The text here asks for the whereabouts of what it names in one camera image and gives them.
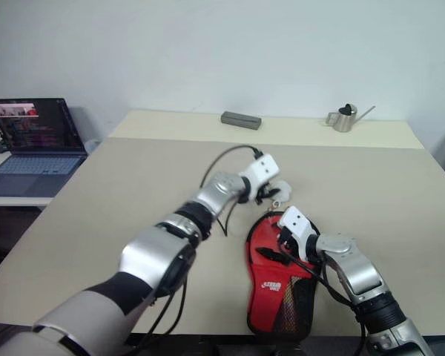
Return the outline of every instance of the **gray block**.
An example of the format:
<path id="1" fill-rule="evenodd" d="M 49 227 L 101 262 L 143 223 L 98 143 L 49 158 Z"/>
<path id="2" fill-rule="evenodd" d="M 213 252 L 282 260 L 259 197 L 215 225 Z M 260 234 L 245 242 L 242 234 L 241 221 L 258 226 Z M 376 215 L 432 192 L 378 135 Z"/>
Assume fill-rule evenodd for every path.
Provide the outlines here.
<path id="1" fill-rule="evenodd" d="M 250 128 L 252 130 L 257 130 L 262 123 L 260 117 L 242 115 L 241 113 L 231 113 L 225 111 L 221 115 L 221 122 L 223 124 L 240 126 L 241 128 Z"/>

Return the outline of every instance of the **laptop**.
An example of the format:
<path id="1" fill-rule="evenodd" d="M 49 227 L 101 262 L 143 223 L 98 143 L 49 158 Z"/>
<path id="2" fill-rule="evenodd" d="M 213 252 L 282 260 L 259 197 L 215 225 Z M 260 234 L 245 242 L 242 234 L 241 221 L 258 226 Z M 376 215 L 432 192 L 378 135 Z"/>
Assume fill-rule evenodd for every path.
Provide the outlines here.
<path id="1" fill-rule="evenodd" d="M 87 157 L 66 101 L 0 99 L 0 197 L 54 197 Z"/>

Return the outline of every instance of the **black joint segment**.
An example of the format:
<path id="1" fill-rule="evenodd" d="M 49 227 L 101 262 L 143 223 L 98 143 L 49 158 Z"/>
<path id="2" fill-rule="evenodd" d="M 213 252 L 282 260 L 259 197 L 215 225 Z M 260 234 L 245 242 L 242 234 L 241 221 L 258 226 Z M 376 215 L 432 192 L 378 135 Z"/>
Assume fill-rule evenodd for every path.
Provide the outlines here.
<path id="1" fill-rule="evenodd" d="M 390 329 L 407 319 L 390 291 L 356 305 L 353 310 L 356 320 L 366 325 L 370 334 Z"/>
<path id="2" fill-rule="evenodd" d="M 239 196 L 239 200 L 237 202 L 239 204 L 244 204 L 249 201 L 249 194 L 251 193 L 251 182 L 246 177 L 241 177 L 243 179 L 245 190 L 244 193 Z"/>
<path id="3" fill-rule="evenodd" d="M 89 353 L 82 348 L 77 342 L 71 340 L 69 337 L 64 336 L 59 343 L 66 349 L 72 352 L 75 356 L 90 356 Z"/>
<path id="4" fill-rule="evenodd" d="M 111 299 L 124 315 L 140 305 L 152 290 L 145 281 L 126 272 L 118 272 L 111 279 L 86 289 Z"/>
<path id="5" fill-rule="evenodd" d="M 306 241 L 305 252 L 308 261 L 314 265 L 320 264 L 320 259 L 317 256 L 317 241 L 319 235 L 311 234 Z"/>
<path id="6" fill-rule="evenodd" d="M 209 231 L 213 224 L 213 214 L 198 202 L 187 202 L 175 214 L 188 218 L 196 224 L 201 231 L 201 238 L 206 240 L 209 237 Z"/>
<path id="7" fill-rule="evenodd" d="M 36 333 L 36 334 L 38 334 L 42 329 L 44 329 L 45 327 L 43 326 L 43 325 L 37 325 L 37 326 L 34 326 L 32 329 L 31 329 L 31 332 L 34 332 L 34 333 Z"/>
<path id="8" fill-rule="evenodd" d="M 164 297 L 178 290 L 186 279 L 186 275 L 196 257 L 196 251 L 190 245 L 185 246 L 171 262 L 163 276 L 156 297 Z"/>
<path id="9" fill-rule="evenodd" d="M 280 237 L 279 237 L 279 241 L 281 243 L 286 243 L 287 241 L 289 241 L 290 239 L 292 239 L 293 237 L 291 236 L 291 232 L 290 230 L 288 230 L 285 226 L 282 228 L 282 231 L 280 232 Z"/>

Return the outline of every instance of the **black cable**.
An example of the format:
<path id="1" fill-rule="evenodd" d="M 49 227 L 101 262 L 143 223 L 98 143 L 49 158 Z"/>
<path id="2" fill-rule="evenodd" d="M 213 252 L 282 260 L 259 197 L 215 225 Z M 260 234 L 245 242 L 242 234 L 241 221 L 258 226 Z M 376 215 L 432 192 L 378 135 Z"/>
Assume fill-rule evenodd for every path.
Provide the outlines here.
<path id="1" fill-rule="evenodd" d="M 151 340 L 151 337 L 153 336 L 153 333 L 158 326 L 160 320 L 163 318 L 163 315 L 166 313 L 168 307 L 170 306 L 171 301 L 173 300 L 173 297 L 175 293 L 170 294 L 170 297 L 166 301 L 165 305 L 163 306 L 162 311 L 158 315 L 158 318 L 155 319 L 154 324 L 151 326 L 151 328 L 148 330 L 147 334 L 143 337 L 142 341 L 139 342 L 137 346 L 135 346 L 132 350 L 129 352 L 123 354 L 122 356 L 134 356 L 137 355 L 138 352 L 141 352 L 143 349 L 148 348 L 150 345 L 154 344 L 157 341 L 161 341 L 162 338 L 168 336 L 172 331 L 177 327 L 179 320 L 181 319 L 181 316 L 183 314 L 183 309 L 185 308 L 185 299 L 186 299 L 186 288 L 188 285 L 188 280 L 185 280 L 183 282 L 183 290 L 181 294 L 181 301 L 179 302 L 179 310 L 178 315 L 173 324 L 170 326 L 170 328 L 164 332 L 160 337 L 157 337 L 156 339 Z"/>
<path id="2" fill-rule="evenodd" d="M 328 286 L 330 286 L 329 284 L 329 280 L 328 280 L 328 275 L 326 273 L 326 258 L 323 255 L 323 259 L 322 259 L 322 264 L 321 264 L 321 273 L 323 274 L 323 279 L 325 280 L 326 284 Z M 333 293 L 333 291 L 335 291 L 335 289 L 333 289 L 331 286 L 328 289 L 329 295 L 332 296 L 332 298 L 334 300 L 336 300 L 337 302 L 344 304 L 345 306 L 348 306 L 349 308 L 353 309 L 353 304 L 351 303 L 351 301 L 347 300 L 345 297 L 343 297 L 340 293 L 336 292 Z"/>
<path id="3" fill-rule="evenodd" d="M 328 275 L 326 273 L 326 255 L 323 252 L 323 259 L 322 259 L 322 266 L 321 266 L 321 271 L 323 273 L 323 278 L 325 279 L 326 283 L 329 285 L 329 280 L 328 280 Z M 336 296 L 334 296 L 331 291 L 329 290 L 330 295 L 337 301 L 340 302 Z M 363 347 L 364 347 L 364 342 L 366 341 L 366 327 L 363 323 L 360 323 L 360 327 L 361 327 L 361 336 L 360 336 L 360 340 L 359 340 L 359 344 L 357 345 L 356 351 L 353 354 L 353 356 L 359 356 L 361 355 L 361 352 L 363 351 Z"/>
<path id="4" fill-rule="evenodd" d="M 293 257 L 291 254 L 288 254 L 287 252 L 285 252 L 283 250 L 283 245 L 282 245 L 282 241 L 279 239 L 277 241 L 277 245 L 279 246 L 279 251 L 281 254 L 283 254 L 285 257 L 287 257 L 288 259 L 290 259 L 290 261 L 292 261 L 293 263 L 295 263 L 297 266 L 301 267 L 302 269 L 304 269 L 305 271 L 307 271 L 308 273 L 310 273 L 318 282 L 320 282 L 321 284 L 323 284 L 329 291 L 331 296 L 336 295 L 336 301 L 339 303 L 344 304 L 345 306 L 348 306 L 349 308 L 352 308 L 353 305 L 352 303 L 347 300 L 343 295 L 341 295 L 340 293 L 337 292 L 336 289 L 334 289 L 333 287 L 331 287 L 329 285 L 329 283 L 327 283 L 317 272 L 313 271 L 311 268 L 309 268 L 308 266 L 305 266 L 303 263 L 301 263 L 298 259 L 296 259 L 295 257 Z"/>
<path id="5" fill-rule="evenodd" d="M 173 322 L 173 325 L 170 326 L 170 328 L 162 334 L 162 336 L 158 337 L 157 339 L 150 340 L 145 347 L 149 347 L 150 345 L 154 344 L 155 342 L 160 342 L 164 337 L 168 336 L 172 333 L 172 331 L 177 327 L 179 319 L 181 319 L 181 316 L 183 314 L 183 309 L 185 308 L 185 299 L 186 299 L 186 287 L 187 287 L 187 280 L 183 283 L 183 291 L 181 294 L 181 301 L 179 302 L 179 311 L 177 318 Z"/>
<path id="6" fill-rule="evenodd" d="M 218 163 L 219 160 L 222 159 L 229 152 L 238 150 L 240 148 L 250 148 L 254 152 L 254 156 L 256 159 L 259 158 L 260 156 L 262 156 L 262 152 L 259 149 L 255 148 L 254 146 L 251 146 L 251 145 L 236 145 L 236 146 L 232 146 L 232 147 L 228 148 L 227 150 L 221 152 L 219 154 L 219 156 L 216 157 L 214 159 L 214 161 L 206 169 L 206 172 L 204 173 L 204 175 L 202 176 L 202 179 L 201 179 L 200 188 L 202 188 L 204 186 L 204 184 L 206 182 L 206 178 L 208 178 L 209 172 L 211 172 L 211 169 L 213 169 L 213 167 L 216 165 L 216 163 Z M 217 219 L 217 223 L 221 227 L 221 230 L 224 233 L 224 236 L 228 236 L 228 221 L 229 221 L 229 217 L 231 216 L 231 212 L 233 209 L 234 209 L 234 206 L 231 207 L 228 217 L 225 220 L 225 227 L 224 227 L 223 223 L 219 220 L 219 218 Z"/>
<path id="7" fill-rule="evenodd" d="M 257 148 L 255 148 L 254 146 L 251 146 L 251 145 L 236 145 L 236 146 L 232 146 L 232 147 L 228 148 L 227 150 L 221 152 L 220 155 L 218 157 L 216 157 L 214 159 L 214 161 L 209 165 L 208 169 L 206 169 L 206 172 L 205 172 L 204 176 L 202 176 L 202 179 L 201 179 L 200 188 L 202 188 L 204 186 L 206 178 L 208 178 L 209 172 L 211 172 L 211 169 L 213 169 L 213 167 L 216 165 L 216 163 L 218 163 L 219 160 L 221 158 L 223 158 L 229 152 L 238 150 L 240 148 L 250 148 L 254 152 L 254 155 L 256 156 L 256 158 L 259 158 L 262 155 L 262 152 L 260 152 L 260 150 L 258 150 Z"/>
<path id="8" fill-rule="evenodd" d="M 357 345 L 357 349 L 353 356 L 359 356 L 361 355 L 361 352 L 363 351 L 364 343 L 366 342 L 366 327 L 363 323 L 359 324 L 361 327 L 361 339 L 359 340 L 359 344 Z"/>
<path id="9" fill-rule="evenodd" d="M 147 334 L 143 337 L 142 341 L 139 342 L 137 346 L 135 346 L 132 350 L 129 352 L 124 353 L 122 356 L 134 356 L 138 352 L 142 351 L 145 348 L 145 344 L 150 340 L 151 335 L 154 333 L 156 327 L 158 326 L 160 320 L 163 318 L 163 315 L 165 315 L 168 307 L 170 306 L 171 301 L 173 300 L 175 296 L 175 293 L 170 294 L 170 297 L 167 299 L 165 305 L 163 306 L 162 311 L 158 315 L 158 317 L 155 319 L 154 324 L 150 327 Z"/>
<path id="10" fill-rule="evenodd" d="M 228 216 L 225 217 L 224 230 L 222 231 L 222 232 L 224 232 L 224 236 L 228 236 L 229 217 L 231 217 L 232 211 L 234 210 L 236 205 L 237 205 L 237 201 L 232 203 L 232 206 L 229 208 L 229 211 L 228 211 Z"/>

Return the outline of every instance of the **table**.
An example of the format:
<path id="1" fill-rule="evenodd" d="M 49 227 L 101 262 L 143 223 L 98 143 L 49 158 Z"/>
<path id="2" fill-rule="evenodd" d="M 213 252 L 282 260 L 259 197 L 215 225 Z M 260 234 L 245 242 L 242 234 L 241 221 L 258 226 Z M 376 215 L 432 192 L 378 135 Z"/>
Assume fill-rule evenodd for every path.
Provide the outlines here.
<path id="1" fill-rule="evenodd" d="M 0 154 L 0 164 L 10 156 L 10 152 Z M 53 198 L 49 197 L 0 197 L 0 206 L 36 206 L 43 209 Z"/>
<path id="2" fill-rule="evenodd" d="M 123 246 L 191 196 L 229 142 L 271 153 L 294 189 L 290 203 L 321 231 L 356 238 L 421 333 L 445 334 L 445 173 L 405 122 L 366 121 L 337 133 L 319 120 L 263 118 L 259 132 L 218 124 L 215 115 L 152 111 L 129 113 L 0 265 L 0 323 L 30 325 L 108 279 Z M 239 171 L 250 161 L 241 151 L 219 169 Z M 174 333 L 251 333 L 244 242 L 267 206 L 237 206 L 229 237 L 215 226 L 198 248 Z M 178 300 L 157 332 L 172 324 Z M 134 331 L 146 332 L 163 303 Z M 359 330 L 351 311 L 318 288 L 311 334 Z"/>

